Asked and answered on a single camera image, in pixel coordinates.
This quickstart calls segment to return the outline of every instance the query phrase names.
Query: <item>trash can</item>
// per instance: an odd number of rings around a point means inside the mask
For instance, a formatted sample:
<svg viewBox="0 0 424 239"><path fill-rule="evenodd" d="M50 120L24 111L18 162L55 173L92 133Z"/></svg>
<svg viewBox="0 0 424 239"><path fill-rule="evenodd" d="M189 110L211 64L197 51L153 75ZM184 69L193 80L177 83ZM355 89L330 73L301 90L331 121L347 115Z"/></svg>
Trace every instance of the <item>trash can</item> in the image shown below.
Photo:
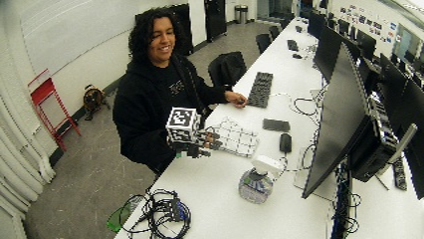
<svg viewBox="0 0 424 239"><path fill-rule="evenodd" d="M246 5L236 5L236 22L248 23L248 6Z"/></svg>

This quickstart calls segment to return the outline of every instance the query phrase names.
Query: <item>curly hair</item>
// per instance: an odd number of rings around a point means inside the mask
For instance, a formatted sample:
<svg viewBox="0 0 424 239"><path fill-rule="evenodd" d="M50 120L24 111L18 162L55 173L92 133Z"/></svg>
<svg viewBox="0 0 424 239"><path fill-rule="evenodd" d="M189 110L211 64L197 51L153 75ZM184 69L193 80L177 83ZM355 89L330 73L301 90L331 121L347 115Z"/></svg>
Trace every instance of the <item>curly hair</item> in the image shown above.
<svg viewBox="0 0 424 239"><path fill-rule="evenodd" d="M181 48L187 37L179 17L169 7L153 8L137 15L136 26L131 33L129 48L135 60L148 60L148 49L153 41L155 21L168 17L172 20L176 34L176 51Z"/></svg>

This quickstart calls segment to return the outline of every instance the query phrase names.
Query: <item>smartphone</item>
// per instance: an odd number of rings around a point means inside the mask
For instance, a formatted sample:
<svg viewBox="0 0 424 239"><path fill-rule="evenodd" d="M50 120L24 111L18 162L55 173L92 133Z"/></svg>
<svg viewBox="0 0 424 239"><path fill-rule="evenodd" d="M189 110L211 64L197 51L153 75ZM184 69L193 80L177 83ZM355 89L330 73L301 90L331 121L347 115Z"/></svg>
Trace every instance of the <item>smartphone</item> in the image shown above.
<svg viewBox="0 0 424 239"><path fill-rule="evenodd" d="M262 128L276 131L290 131L290 123L284 120L264 119Z"/></svg>

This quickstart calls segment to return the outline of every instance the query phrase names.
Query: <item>woman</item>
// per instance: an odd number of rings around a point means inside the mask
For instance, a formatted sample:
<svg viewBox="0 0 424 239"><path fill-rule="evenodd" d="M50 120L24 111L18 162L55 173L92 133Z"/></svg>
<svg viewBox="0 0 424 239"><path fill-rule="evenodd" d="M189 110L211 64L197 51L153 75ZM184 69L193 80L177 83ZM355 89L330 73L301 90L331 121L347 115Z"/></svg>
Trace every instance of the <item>woman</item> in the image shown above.
<svg viewBox="0 0 424 239"><path fill-rule="evenodd" d="M207 117L211 104L230 102L244 108L248 102L230 89L207 85L193 63L176 53L184 39L168 8L139 15L129 41L133 60L120 81L113 119L121 154L155 173L163 173L176 157L167 131L172 108L197 109Z"/></svg>

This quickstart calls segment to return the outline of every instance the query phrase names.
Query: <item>woman's hand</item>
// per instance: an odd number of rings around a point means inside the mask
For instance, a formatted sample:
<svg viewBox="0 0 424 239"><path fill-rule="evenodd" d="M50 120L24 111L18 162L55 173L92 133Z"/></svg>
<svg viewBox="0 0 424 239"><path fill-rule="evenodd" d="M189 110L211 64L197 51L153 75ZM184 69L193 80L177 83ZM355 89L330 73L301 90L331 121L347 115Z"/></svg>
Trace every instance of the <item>woman's hand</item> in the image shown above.
<svg viewBox="0 0 424 239"><path fill-rule="evenodd" d="M225 92L225 98L237 108L244 108L248 104L248 98L241 93Z"/></svg>

